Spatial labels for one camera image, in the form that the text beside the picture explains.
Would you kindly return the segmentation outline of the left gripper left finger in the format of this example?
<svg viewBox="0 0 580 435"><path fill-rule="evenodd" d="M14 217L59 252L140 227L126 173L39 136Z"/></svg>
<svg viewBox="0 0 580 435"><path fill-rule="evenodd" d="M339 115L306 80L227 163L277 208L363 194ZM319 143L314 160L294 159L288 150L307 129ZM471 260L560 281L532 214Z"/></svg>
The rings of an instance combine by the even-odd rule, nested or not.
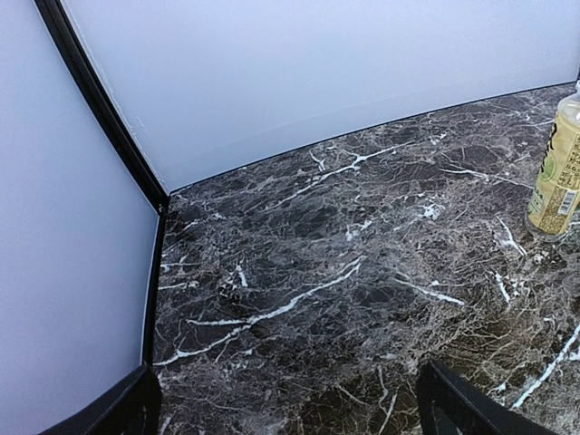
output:
<svg viewBox="0 0 580 435"><path fill-rule="evenodd" d="M147 364L142 364L101 397L43 434L158 433L161 389Z"/></svg>

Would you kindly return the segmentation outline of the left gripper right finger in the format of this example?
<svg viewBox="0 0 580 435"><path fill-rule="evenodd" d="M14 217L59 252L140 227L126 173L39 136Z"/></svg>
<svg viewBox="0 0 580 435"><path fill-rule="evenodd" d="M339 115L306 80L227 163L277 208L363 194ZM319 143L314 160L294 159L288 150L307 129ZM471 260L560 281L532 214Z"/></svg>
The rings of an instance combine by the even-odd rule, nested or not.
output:
<svg viewBox="0 0 580 435"><path fill-rule="evenodd" d="M434 360L421 366L416 395L424 434L552 433L494 402L447 366Z"/></svg>

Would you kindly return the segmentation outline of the yellow tea bottle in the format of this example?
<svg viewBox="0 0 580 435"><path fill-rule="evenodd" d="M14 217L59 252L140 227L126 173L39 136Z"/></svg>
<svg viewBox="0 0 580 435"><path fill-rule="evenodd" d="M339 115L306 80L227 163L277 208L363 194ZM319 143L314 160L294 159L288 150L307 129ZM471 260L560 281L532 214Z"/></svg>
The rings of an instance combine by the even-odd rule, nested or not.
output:
<svg viewBox="0 0 580 435"><path fill-rule="evenodd" d="M570 228L579 207L579 93L562 99L527 204L527 229L542 240L555 241Z"/></svg>

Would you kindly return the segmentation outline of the left black frame post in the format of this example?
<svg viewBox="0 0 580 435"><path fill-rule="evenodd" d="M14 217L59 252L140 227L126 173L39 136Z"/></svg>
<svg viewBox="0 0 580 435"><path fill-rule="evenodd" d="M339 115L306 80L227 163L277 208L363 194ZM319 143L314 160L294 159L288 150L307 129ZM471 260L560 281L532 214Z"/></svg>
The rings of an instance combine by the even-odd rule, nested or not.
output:
<svg viewBox="0 0 580 435"><path fill-rule="evenodd" d="M149 203L159 215L165 215L169 195L154 175L105 91L63 4L54 0L35 0L34 3L69 73L112 147Z"/></svg>

